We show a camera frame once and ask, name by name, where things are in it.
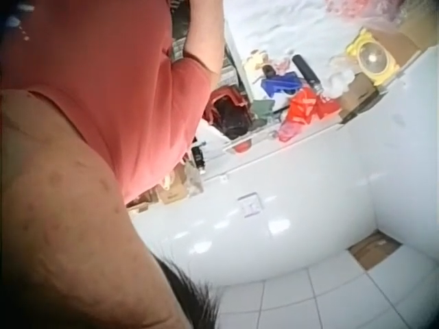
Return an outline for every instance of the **plastic bag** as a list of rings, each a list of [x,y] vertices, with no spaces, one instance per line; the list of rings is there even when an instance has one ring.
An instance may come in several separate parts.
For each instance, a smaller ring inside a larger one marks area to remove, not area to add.
[[[396,32],[403,0],[325,0],[327,12],[354,20],[370,29]]]

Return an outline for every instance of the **red object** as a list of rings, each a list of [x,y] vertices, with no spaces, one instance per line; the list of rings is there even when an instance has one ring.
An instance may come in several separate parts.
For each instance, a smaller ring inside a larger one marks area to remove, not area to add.
[[[168,1],[30,2],[29,40],[19,29],[2,40],[1,87],[56,104],[133,200],[192,143],[210,73],[191,58],[171,63]]]
[[[285,121],[309,125],[314,115],[321,120],[339,110],[340,105],[336,100],[317,96],[310,87],[305,86],[291,99]]]
[[[211,93],[209,102],[207,103],[206,109],[204,110],[203,119],[209,122],[209,124],[213,124],[215,118],[219,116],[218,111],[215,107],[215,102],[219,101],[223,97],[229,98],[232,101],[233,105],[240,107],[248,112],[248,103],[243,98],[239,90],[237,90],[237,88],[234,86],[223,86],[214,90]]]
[[[336,100],[317,96],[310,87],[305,86],[291,99],[278,139],[285,143],[300,134],[303,126],[309,125],[314,116],[322,120],[339,110],[340,105]]]
[[[252,147],[252,141],[245,141],[233,147],[236,153],[247,152]]]

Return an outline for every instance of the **black hair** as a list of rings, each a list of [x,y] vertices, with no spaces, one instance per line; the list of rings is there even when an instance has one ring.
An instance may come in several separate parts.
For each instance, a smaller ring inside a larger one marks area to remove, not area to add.
[[[196,284],[172,262],[156,260],[193,329],[216,329],[220,303],[209,285]]]

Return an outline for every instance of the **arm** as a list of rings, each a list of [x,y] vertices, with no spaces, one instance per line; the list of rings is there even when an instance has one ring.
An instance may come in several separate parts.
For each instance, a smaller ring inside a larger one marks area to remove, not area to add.
[[[211,73],[214,87],[224,60],[223,0],[190,0],[191,21],[185,53],[197,59]]]
[[[21,316],[41,328],[188,328],[108,165],[77,137],[14,126],[1,127],[1,264]]]

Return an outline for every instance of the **floor tile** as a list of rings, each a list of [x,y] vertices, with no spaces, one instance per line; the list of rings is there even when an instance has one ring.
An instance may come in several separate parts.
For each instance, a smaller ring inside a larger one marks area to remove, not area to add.
[[[265,282],[262,309],[287,306],[312,297],[313,290],[307,270],[297,271]]]
[[[260,311],[263,283],[240,284],[224,289],[219,306],[220,313]]]
[[[439,269],[396,305],[411,329],[423,329],[439,310]]]
[[[362,275],[364,270],[347,251],[309,268],[316,295],[322,295]]]
[[[257,329],[259,312],[219,315],[221,329]]]
[[[390,309],[367,275],[317,297],[324,329],[358,328]]]
[[[263,310],[258,329],[275,328],[321,329],[316,301],[312,299],[275,310]]]
[[[366,325],[359,329],[409,329],[401,317],[394,311],[390,309],[384,314],[380,315],[378,318],[373,319]]]
[[[372,280],[388,299],[401,301],[437,264],[429,257],[402,245],[395,253],[369,271]]]

